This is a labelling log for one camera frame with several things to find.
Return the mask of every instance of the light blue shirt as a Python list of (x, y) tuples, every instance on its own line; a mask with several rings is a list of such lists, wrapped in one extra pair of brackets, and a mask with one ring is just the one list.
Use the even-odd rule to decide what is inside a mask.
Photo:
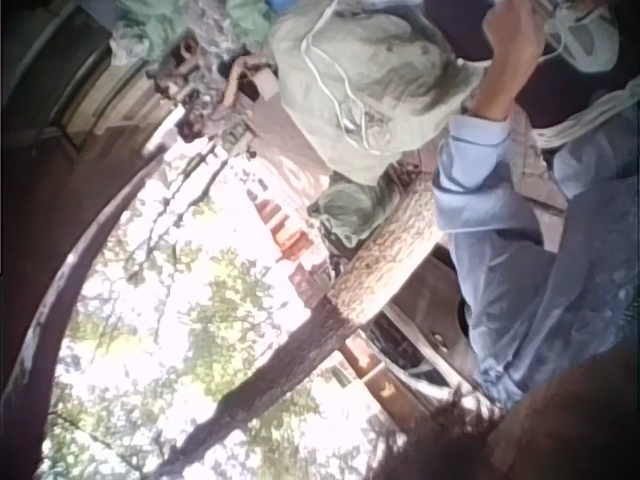
[(556, 154), (569, 200), (557, 254), (513, 189), (508, 124), (450, 122), (434, 175), (438, 224), (472, 309), (478, 380), (507, 408), (636, 334), (623, 315), (638, 292), (639, 116), (629, 108)]

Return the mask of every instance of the hair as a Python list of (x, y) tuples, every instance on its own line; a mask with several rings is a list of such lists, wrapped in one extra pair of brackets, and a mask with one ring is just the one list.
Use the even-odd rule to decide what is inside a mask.
[(458, 398), (414, 425), (404, 442), (397, 434), (386, 435), (383, 456), (367, 479), (467, 480), (491, 468), (485, 450), (499, 419), (469, 412)]
[[(405, 442), (397, 434), (384, 438), (382, 458), (367, 478), (636, 478), (640, 473), (640, 399), (637, 381), (634, 384), (638, 358), (636, 347), (630, 355), (618, 355), (615, 363), (599, 364), (606, 368), (594, 369), (591, 359), (501, 418), (469, 413), (454, 398), (412, 428)], [(496, 447), (512, 450), (507, 465), (492, 464)]]

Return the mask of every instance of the sack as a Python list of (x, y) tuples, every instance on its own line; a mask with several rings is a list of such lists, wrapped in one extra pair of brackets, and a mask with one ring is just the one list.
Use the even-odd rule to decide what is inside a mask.
[(442, 130), (482, 70), (458, 65), (439, 32), (428, 40), (392, 15), (321, 19), (335, 7), (301, 0), (273, 27), (282, 103), (330, 168), (376, 185)]

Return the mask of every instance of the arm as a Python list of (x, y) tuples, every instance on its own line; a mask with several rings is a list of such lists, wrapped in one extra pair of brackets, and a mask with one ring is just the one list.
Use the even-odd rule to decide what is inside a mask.
[[(509, 39), (527, 28), (533, 33), (513, 19), (522, 15), (522, 7), (515, 5), (525, 3), (511, 0), (488, 15), (485, 28), (494, 63), (471, 115), (452, 118), (434, 175), (438, 223), (449, 234), (462, 293), (474, 312), (472, 341), (481, 355), (526, 309), (535, 308), (555, 259), (542, 248), (532, 208), (513, 190), (506, 159), (508, 117), (543, 46), (543, 40), (538, 46), (537, 40)], [(509, 5), (512, 10), (505, 15)], [(496, 33), (495, 22), (505, 21), (510, 31)]]

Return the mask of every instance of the tree trunk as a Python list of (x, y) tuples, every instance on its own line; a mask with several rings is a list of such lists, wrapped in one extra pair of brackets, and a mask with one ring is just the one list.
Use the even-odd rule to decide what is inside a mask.
[(187, 435), (152, 478), (178, 476), (201, 461), (209, 449), (300, 385), (391, 300), (441, 237), (430, 180), (427, 175), (416, 180), (309, 319), (264, 365), (220, 399), (213, 415)]

